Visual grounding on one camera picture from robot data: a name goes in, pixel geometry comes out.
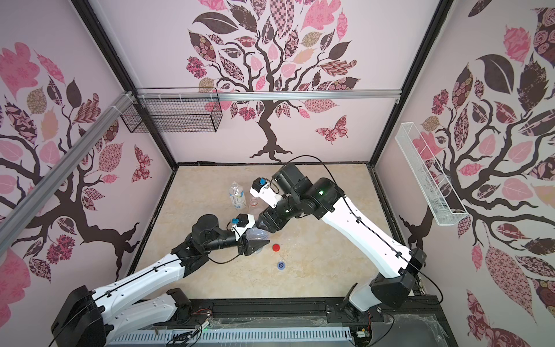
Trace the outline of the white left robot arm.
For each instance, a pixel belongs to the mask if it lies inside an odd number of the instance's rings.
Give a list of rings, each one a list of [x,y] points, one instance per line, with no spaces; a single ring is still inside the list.
[[[157,299],[151,293],[177,282],[209,262],[215,250],[235,247],[249,256],[268,244],[266,239],[250,239],[247,231],[267,227],[250,214],[232,220],[222,229],[213,214],[201,216],[185,240],[163,258],[122,280],[88,289],[73,290],[51,327],[52,345],[107,346],[122,335],[158,322],[166,322],[180,312],[188,315],[192,306],[180,289],[171,289]]]

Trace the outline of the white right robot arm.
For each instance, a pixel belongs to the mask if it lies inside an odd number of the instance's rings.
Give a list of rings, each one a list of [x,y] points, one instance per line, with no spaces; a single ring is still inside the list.
[[[256,178],[250,193],[268,206],[259,214],[257,228],[282,230],[294,218],[313,216],[333,227],[367,256],[378,273],[348,293],[348,305],[365,312],[379,304],[400,308],[422,274],[427,255],[394,240],[368,219],[332,176],[312,182],[296,165],[287,163],[271,178]]]

